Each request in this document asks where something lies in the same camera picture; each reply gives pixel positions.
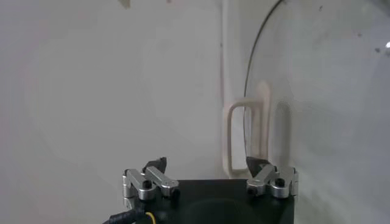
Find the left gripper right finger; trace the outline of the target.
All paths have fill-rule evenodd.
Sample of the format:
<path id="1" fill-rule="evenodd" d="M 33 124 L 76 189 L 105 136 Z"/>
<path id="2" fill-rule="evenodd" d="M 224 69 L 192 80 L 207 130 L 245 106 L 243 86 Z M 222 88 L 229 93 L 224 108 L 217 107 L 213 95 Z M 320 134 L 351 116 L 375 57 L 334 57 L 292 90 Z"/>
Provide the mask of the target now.
<path id="1" fill-rule="evenodd" d="M 246 157 L 252 178 L 246 182 L 247 193 L 259 197 L 270 193 L 274 198 L 295 197 L 299 192 L 299 173 L 294 167 L 277 167 L 266 159 Z"/>

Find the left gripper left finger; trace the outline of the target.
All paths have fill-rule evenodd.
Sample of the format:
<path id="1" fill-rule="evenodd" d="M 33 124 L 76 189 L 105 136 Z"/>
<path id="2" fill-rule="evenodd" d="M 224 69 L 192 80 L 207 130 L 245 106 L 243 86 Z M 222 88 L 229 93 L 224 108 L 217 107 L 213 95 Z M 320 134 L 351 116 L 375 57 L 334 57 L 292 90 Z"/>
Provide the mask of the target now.
<path id="1" fill-rule="evenodd" d="M 122 173 L 122 199 L 128 210 L 154 200 L 157 192 L 170 200 L 179 198 L 179 182 L 165 175 L 166 166 L 167 158 L 161 157 L 147 162 L 141 171 L 126 169 Z"/>

